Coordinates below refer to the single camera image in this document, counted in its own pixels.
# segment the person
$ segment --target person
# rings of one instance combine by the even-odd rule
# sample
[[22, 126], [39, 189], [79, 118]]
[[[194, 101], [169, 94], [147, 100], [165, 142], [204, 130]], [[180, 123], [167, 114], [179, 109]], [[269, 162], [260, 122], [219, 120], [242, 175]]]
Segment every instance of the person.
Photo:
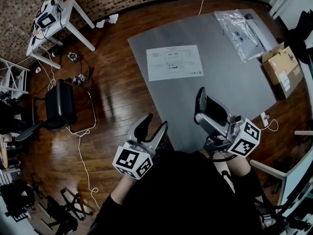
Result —
[[109, 230], [186, 233], [188, 229], [193, 233], [258, 234], [262, 228], [254, 198], [262, 195], [259, 179], [245, 158], [235, 157], [227, 166], [235, 193], [201, 152], [163, 151], [140, 180], [123, 176], [88, 235]]

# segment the gray table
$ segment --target gray table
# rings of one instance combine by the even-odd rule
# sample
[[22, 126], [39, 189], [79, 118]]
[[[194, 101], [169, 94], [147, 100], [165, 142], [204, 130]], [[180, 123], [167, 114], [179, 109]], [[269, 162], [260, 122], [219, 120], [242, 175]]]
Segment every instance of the gray table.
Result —
[[[268, 41], [277, 42], [266, 25], [251, 13]], [[169, 23], [128, 39], [149, 92], [175, 150], [201, 149], [207, 134], [194, 122], [196, 95], [205, 86], [208, 95], [222, 102], [233, 115], [254, 119], [276, 103], [269, 82], [257, 59], [243, 63], [214, 14], [203, 14]], [[149, 82], [146, 50], [197, 45], [204, 76]]]

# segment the white marker cube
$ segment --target white marker cube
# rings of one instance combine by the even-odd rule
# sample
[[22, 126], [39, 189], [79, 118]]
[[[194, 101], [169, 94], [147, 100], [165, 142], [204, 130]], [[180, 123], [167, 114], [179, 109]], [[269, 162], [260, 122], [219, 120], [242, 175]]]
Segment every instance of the white marker cube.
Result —
[[261, 130], [246, 118], [228, 152], [246, 158], [260, 143]]
[[149, 154], [122, 146], [118, 147], [112, 164], [120, 173], [136, 179], [141, 179], [153, 165]]

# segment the plastic bag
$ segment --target plastic bag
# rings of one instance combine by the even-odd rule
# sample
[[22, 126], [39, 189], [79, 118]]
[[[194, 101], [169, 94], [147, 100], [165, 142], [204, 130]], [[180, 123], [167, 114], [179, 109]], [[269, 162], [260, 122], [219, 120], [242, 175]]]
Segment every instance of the plastic bag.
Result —
[[239, 10], [214, 13], [243, 62], [262, 55], [265, 51], [264, 47]]

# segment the open cardboard box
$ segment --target open cardboard box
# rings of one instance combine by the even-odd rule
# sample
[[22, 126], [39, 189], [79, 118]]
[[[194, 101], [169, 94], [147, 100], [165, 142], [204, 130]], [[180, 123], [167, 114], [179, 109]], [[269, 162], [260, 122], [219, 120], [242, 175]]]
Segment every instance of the open cardboard box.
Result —
[[263, 53], [262, 64], [273, 84], [278, 99], [289, 97], [303, 78], [295, 55], [290, 47], [284, 48], [284, 43]]

